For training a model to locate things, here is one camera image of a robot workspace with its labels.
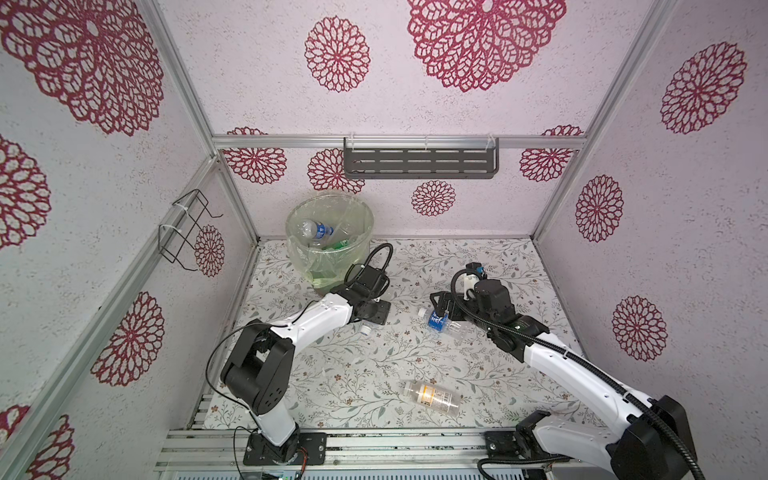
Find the clear bottle blue label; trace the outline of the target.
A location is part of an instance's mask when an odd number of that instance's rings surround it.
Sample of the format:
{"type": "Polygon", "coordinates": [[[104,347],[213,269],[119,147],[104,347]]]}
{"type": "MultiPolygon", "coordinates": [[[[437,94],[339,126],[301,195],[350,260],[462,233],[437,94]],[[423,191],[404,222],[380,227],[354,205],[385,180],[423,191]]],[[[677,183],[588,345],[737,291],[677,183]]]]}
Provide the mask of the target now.
{"type": "Polygon", "coordinates": [[[303,239],[313,242],[330,238],[335,229],[322,222],[304,219],[298,223],[298,232],[303,239]]]}

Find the clear bottle yellow label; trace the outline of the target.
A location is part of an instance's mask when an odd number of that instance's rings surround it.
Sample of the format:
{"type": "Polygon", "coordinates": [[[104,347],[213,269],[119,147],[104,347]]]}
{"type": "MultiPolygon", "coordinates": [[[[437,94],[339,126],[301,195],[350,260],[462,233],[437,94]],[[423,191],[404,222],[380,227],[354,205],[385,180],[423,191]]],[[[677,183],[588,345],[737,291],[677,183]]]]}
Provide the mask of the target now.
{"type": "Polygon", "coordinates": [[[422,381],[407,381],[403,393],[408,400],[428,409],[451,417],[459,415],[461,396],[454,391],[422,381]]]}

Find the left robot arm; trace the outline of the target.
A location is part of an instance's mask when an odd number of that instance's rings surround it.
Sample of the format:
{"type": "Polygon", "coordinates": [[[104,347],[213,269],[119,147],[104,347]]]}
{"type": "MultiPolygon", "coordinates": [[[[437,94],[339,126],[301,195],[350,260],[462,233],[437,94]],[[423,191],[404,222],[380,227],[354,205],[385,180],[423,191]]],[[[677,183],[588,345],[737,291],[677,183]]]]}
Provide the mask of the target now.
{"type": "Polygon", "coordinates": [[[298,353],[334,330],[356,321],[384,322],[390,303],[383,268],[362,266],[321,300],[278,324],[249,322],[225,361],[220,381],[254,415],[261,437],[271,447],[293,442],[298,425],[283,401],[298,353]]]}

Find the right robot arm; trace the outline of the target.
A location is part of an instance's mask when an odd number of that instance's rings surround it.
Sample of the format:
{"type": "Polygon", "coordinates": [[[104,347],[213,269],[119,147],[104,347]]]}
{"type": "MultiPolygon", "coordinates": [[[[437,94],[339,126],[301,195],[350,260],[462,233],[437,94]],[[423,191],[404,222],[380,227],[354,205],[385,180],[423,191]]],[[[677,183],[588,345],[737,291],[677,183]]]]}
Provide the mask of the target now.
{"type": "Polygon", "coordinates": [[[430,296],[433,318],[468,322],[488,339],[574,395],[602,426],[573,425],[536,410],[512,431],[486,434],[488,464],[525,465],[579,461],[618,479],[701,479],[684,407],[669,396],[653,398],[631,388],[570,349],[539,320],[516,310],[508,289],[478,264],[457,272],[448,290],[430,296]]]}

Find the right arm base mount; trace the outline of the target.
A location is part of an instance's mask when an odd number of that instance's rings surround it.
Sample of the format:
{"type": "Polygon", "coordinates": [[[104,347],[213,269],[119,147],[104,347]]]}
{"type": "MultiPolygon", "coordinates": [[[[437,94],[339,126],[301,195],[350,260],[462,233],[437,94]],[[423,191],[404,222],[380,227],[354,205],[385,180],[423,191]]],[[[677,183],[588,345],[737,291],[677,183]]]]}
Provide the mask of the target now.
{"type": "Polygon", "coordinates": [[[487,460],[511,465],[568,462],[570,457],[545,452],[535,440],[515,430],[493,430],[483,434],[487,460]]]}

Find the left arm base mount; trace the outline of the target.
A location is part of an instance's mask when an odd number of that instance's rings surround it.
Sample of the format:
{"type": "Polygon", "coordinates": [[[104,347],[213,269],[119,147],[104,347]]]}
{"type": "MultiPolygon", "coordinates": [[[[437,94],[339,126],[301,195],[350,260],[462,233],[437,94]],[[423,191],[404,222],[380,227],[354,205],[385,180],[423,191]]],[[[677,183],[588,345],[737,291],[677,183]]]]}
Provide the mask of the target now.
{"type": "Polygon", "coordinates": [[[328,435],[295,431],[281,446],[252,433],[243,457],[245,466],[317,466],[325,463],[328,435]]]}

